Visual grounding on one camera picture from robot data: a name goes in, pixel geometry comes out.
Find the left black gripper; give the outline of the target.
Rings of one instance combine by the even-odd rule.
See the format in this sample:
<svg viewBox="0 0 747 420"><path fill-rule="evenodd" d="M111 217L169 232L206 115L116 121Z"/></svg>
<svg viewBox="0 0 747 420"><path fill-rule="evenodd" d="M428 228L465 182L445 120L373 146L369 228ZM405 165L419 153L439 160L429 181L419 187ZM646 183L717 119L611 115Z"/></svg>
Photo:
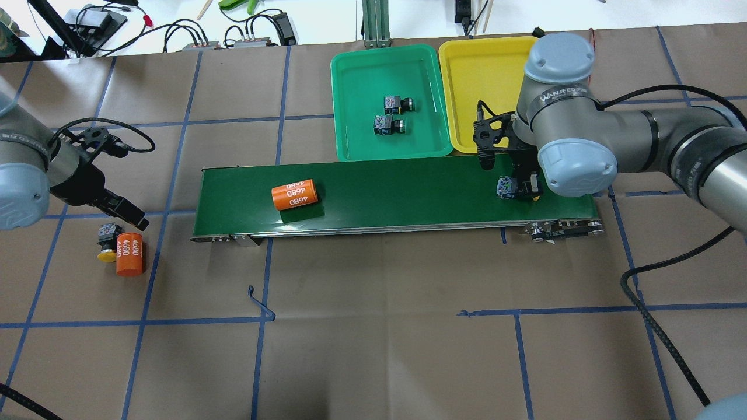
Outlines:
<svg viewBox="0 0 747 420"><path fill-rule="evenodd" d="M71 207L96 207L145 231L150 222L146 213L125 197L105 188L105 175L93 164L101 154L122 159L127 146L106 128L88 128L75 135L69 129L54 133L53 159L49 163L50 193Z"/></svg>

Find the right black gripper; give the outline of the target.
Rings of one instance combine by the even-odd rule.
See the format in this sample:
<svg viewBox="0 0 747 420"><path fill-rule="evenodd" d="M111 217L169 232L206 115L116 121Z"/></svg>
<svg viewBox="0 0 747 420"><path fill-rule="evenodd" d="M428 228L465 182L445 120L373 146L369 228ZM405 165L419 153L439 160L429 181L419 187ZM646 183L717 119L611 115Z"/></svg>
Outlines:
<svg viewBox="0 0 747 420"><path fill-rule="evenodd" d="M477 102L473 141L479 165L483 170L493 170L496 155L507 154L516 180L515 196L542 196L538 150L519 139L514 131L515 120L515 113L496 114L484 101Z"/></svg>

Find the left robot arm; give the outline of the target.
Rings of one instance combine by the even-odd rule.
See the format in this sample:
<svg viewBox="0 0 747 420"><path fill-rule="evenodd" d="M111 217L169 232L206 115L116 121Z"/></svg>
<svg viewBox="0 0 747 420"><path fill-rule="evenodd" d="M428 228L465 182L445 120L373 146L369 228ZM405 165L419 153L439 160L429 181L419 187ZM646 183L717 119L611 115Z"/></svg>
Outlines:
<svg viewBox="0 0 747 420"><path fill-rule="evenodd" d="M53 131L17 101L2 95L1 224L13 230L37 223L48 212L49 198L71 207L88 205L139 230L149 226L145 212L105 187L94 165L102 153L122 159L137 148L93 127L75 134L78 121Z"/></svg>

